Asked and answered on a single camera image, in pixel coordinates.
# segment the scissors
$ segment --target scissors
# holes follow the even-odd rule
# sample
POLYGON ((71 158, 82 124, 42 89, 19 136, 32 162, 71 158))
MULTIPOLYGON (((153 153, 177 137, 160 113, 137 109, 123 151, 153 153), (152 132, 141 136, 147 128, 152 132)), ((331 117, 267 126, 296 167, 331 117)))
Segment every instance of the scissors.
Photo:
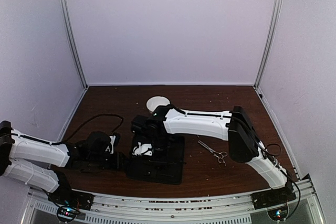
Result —
POLYGON ((214 149, 210 148, 209 146, 207 146, 205 143, 203 143, 201 140, 198 141, 198 143, 200 145, 202 145, 204 148, 206 148, 208 151, 210 151, 214 157, 217 157, 217 161, 220 163, 220 164, 224 164, 226 165, 225 161, 224 161, 224 158, 227 156, 227 152, 217 152, 215 151, 214 149))

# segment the aluminum frame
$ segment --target aluminum frame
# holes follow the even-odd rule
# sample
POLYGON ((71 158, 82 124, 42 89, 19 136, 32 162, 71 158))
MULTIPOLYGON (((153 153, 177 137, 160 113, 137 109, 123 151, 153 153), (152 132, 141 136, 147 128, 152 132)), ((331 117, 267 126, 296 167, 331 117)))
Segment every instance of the aluminum frame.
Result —
POLYGON ((74 33, 72 32, 72 27, 71 27, 71 22, 70 22, 70 16, 69 16, 69 10, 68 10, 68 5, 67 5, 67 0, 60 0, 61 3, 61 8, 62 8, 62 13, 63 13, 63 18, 64 18, 64 23, 66 27, 66 33, 67 33, 67 38, 71 50, 71 54, 73 57, 73 60, 75 62, 77 74, 79 75, 81 84, 84 89, 88 87, 88 84, 85 79, 85 75, 83 72, 83 68, 81 66, 79 57, 78 57, 78 51, 75 43, 75 38, 74 38, 74 33))
POLYGON ((275 29, 276 26, 278 24, 278 19, 279 19, 279 15, 280 15, 280 11, 281 11, 281 6, 282 6, 282 0, 274 0, 274 5, 273 5, 273 13, 272 13, 272 18, 271 18, 271 22, 270 22, 270 26, 269 26, 269 31, 268 31, 268 35, 267 35, 267 40, 266 40, 266 45, 264 48, 264 53, 263 53, 263 57, 261 59, 261 63, 260 63, 260 67, 259 67, 259 71, 257 74, 257 78, 254 84, 254 87, 256 89, 259 88, 260 83, 261 83, 261 79, 262 76, 264 74, 265 71, 265 67, 266 67, 266 63, 271 51, 271 47, 272 47, 272 42, 273 42, 273 38, 274 38, 274 34, 275 34, 275 29))
MULTIPOLYGON (((311 180, 297 182, 301 199, 309 201, 310 212, 315 224, 325 224, 316 192, 311 180)), ((96 194, 90 211, 81 210, 85 215, 76 220, 83 223, 234 223, 230 220, 243 219, 251 223, 250 215, 266 209, 255 210, 252 193, 241 193, 214 197, 195 198, 135 198, 115 195, 96 194)), ((38 189, 31 188, 29 202, 21 224, 29 224, 34 210, 50 214, 56 207, 38 189)))

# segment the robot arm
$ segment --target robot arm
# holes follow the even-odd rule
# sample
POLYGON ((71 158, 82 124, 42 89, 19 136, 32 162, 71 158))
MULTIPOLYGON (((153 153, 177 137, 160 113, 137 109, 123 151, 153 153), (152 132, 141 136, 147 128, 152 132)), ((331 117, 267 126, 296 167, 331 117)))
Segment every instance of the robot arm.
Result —
POLYGON ((241 107, 236 106, 232 111, 203 112, 180 110, 173 105, 158 106, 148 119, 135 118, 132 128, 135 133, 151 139, 151 151, 145 155, 164 153, 167 145, 164 134, 211 136, 228 141, 230 158, 251 166, 272 189, 283 188, 288 182, 284 175, 286 170, 274 157, 263 152, 265 147, 241 107))
POLYGON ((23 134, 12 129, 10 122, 3 121, 0 123, 0 176, 21 180, 48 193, 54 193, 60 187, 71 190, 63 173, 41 168, 29 161, 72 168, 73 162, 87 162, 92 158, 92 153, 103 151, 104 154, 96 156, 110 162, 115 156, 119 157, 118 153, 113 154, 116 139, 117 135, 92 132, 86 141, 82 141, 86 146, 81 148, 79 145, 49 142, 23 134))

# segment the white cover panel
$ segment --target white cover panel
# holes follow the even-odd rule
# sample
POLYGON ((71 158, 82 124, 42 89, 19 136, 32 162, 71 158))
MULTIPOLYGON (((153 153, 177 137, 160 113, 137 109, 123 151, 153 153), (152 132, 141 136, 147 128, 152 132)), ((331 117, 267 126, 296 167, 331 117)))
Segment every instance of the white cover panel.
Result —
POLYGON ((253 84, 274 0, 68 0, 89 84, 253 84))

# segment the cable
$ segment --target cable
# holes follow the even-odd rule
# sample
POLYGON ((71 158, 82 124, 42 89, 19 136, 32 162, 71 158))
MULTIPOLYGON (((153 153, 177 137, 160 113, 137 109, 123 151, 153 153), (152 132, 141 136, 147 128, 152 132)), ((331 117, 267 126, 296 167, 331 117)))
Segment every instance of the cable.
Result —
POLYGON ((74 135, 76 135, 76 133, 84 126, 86 125, 87 123, 91 122, 93 119, 96 119, 100 116, 111 116, 111 117, 114 117, 114 118, 119 118, 120 119, 120 123, 112 130, 111 133, 114 133, 121 125, 122 123, 124 122, 124 118, 120 115, 117 115, 117 114, 110 114, 110 113, 103 113, 103 114, 98 114, 98 115, 94 115, 93 117, 87 119, 85 122, 83 122, 67 139, 61 141, 60 143, 65 143, 67 141, 69 141, 74 135))
POLYGON ((41 140, 41 139, 38 139, 36 137, 32 137, 32 136, 27 136, 27 135, 18 135, 16 133, 10 133, 10 134, 7 134, 7 135, 13 135, 13 136, 19 136, 19 137, 22 137, 22 138, 25 138, 25 139, 29 139, 29 140, 32 140, 32 141, 35 141, 35 142, 39 142, 39 143, 43 143, 43 144, 48 144, 48 145, 61 145, 67 141, 69 141, 83 126, 85 126, 87 123, 91 122, 93 119, 96 119, 100 116, 111 116, 111 117, 114 117, 114 118, 119 118, 120 119, 120 123, 112 130, 111 134, 114 133, 123 123, 124 121, 124 118, 120 115, 117 115, 117 114, 110 114, 110 113, 103 113, 103 114, 97 114, 97 115, 94 115, 93 117, 87 119, 85 122, 83 122, 67 139, 61 141, 61 142, 48 142, 48 141, 45 141, 45 140, 41 140))
POLYGON ((281 155, 281 153, 282 153, 282 148, 281 148, 280 144, 277 144, 277 143, 271 143, 271 144, 266 145, 266 146, 265 146, 265 149, 267 150, 267 148, 270 147, 270 146, 277 146, 277 147, 279 147, 279 153, 277 153, 277 154, 272 154, 273 157, 278 157, 278 156, 281 155))
POLYGON ((300 190, 300 188, 299 188, 299 186, 294 182, 294 180, 290 177, 290 176, 288 176, 284 171, 282 171, 282 170, 280 170, 281 172, 282 172, 282 174, 284 174, 294 185, 295 185, 295 187, 297 188, 297 190, 298 190, 298 192, 299 192, 299 198, 298 198, 298 202, 297 202, 297 204, 296 204, 296 206, 295 206, 295 208, 294 208, 294 210, 292 211, 292 213, 291 214, 289 214, 287 217, 286 217, 286 220, 288 220, 290 217, 292 217, 292 215, 295 213, 295 211, 298 209, 298 207, 299 207, 299 204, 300 204, 300 200, 301 200, 301 190, 300 190))

